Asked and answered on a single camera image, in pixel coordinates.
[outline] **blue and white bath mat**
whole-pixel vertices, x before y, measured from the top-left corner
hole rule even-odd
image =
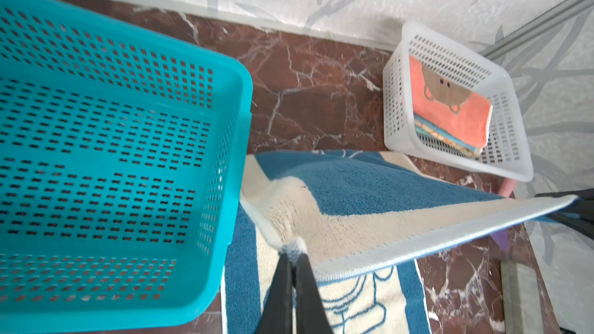
[[[573,200],[467,189],[421,174],[394,152],[248,155],[225,263],[224,332],[253,333],[278,250],[300,236],[336,333],[429,333],[415,258]]]

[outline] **orange towel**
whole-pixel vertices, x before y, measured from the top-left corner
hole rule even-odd
[[[485,147],[493,109],[491,102],[480,94],[440,77],[415,57],[410,56],[410,61],[415,115],[467,145]]]

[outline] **white plastic basket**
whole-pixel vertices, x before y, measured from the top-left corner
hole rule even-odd
[[[411,66],[416,57],[439,75],[472,89],[493,105],[489,141],[477,159],[417,134],[413,120]],[[507,71],[472,50],[415,22],[402,27],[402,40],[384,67],[384,142],[390,150],[468,171],[528,182],[533,168],[526,131]]]

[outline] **perforated basket wall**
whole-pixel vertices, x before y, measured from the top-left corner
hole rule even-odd
[[[478,159],[415,131],[409,56],[485,96],[493,106],[489,140]],[[419,23],[406,23],[384,68],[384,141],[388,148],[470,171],[521,181],[533,176],[522,115],[508,73],[488,59]]]
[[[173,325],[217,292],[251,79],[54,0],[0,4],[0,331]]]

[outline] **cartoon bear print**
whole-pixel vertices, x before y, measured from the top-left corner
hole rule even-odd
[[[471,96],[472,92],[423,65],[423,79],[425,80],[425,97],[445,104],[454,114],[460,113],[460,106]]]

